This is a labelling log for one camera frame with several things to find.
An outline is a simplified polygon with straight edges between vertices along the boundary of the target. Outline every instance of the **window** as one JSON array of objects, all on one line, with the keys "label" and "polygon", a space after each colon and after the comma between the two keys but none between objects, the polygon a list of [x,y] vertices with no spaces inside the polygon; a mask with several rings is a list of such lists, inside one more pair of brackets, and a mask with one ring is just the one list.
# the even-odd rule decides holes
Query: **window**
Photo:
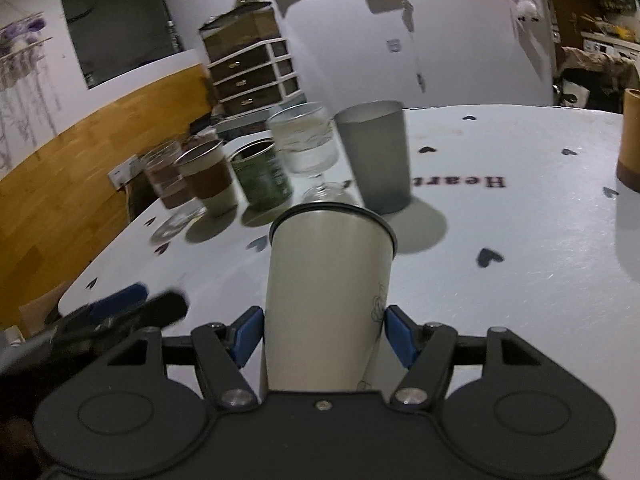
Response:
[{"label": "window", "polygon": [[62,0],[89,88],[181,50],[164,0]]}]

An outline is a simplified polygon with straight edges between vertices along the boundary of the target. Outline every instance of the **wall socket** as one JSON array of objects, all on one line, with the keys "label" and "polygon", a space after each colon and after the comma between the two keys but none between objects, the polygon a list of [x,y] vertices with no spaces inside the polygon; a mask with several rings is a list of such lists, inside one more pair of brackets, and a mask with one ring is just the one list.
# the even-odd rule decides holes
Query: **wall socket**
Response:
[{"label": "wall socket", "polygon": [[115,189],[120,189],[137,174],[142,173],[142,163],[137,155],[130,156],[113,168],[107,176]]}]

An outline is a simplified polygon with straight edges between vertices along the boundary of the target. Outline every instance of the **green can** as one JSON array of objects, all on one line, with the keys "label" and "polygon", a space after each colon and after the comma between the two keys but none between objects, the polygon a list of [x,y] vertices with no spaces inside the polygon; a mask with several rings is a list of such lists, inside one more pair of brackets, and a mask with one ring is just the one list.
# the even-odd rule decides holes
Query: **green can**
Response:
[{"label": "green can", "polygon": [[232,153],[231,167],[236,172],[247,202],[264,211],[279,206],[293,190],[273,147],[273,139],[254,140]]}]

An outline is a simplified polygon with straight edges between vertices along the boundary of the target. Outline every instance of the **clear glass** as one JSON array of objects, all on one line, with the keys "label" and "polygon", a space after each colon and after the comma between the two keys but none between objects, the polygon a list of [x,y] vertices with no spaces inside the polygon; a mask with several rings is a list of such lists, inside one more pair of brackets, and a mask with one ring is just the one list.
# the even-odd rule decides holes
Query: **clear glass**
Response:
[{"label": "clear glass", "polygon": [[323,175],[338,161],[335,128],[326,107],[317,102],[292,106],[271,116],[267,126],[287,171],[315,181],[302,202],[339,200],[342,184],[327,183]]},{"label": "clear glass", "polygon": [[174,236],[191,219],[205,212],[204,206],[193,196],[187,187],[187,182],[174,166],[174,162],[181,155],[180,143],[177,140],[168,140],[140,157],[146,177],[156,195],[173,213],[171,218],[154,233],[154,237]]}]

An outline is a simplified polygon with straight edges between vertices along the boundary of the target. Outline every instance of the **cup with brown sleeve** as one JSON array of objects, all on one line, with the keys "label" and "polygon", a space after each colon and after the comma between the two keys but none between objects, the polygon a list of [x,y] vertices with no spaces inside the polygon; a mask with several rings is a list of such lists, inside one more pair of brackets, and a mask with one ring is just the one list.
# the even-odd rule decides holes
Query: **cup with brown sleeve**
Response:
[{"label": "cup with brown sleeve", "polygon": [[640,192],[640,91],[625,91],[622,140],[616,176],[630,189]]},{"label": "cup with brown sleeve", "polygon": [[191,191],[212,216],[221,216],[238,205],[222,143],[210,140],[175,161]]}]

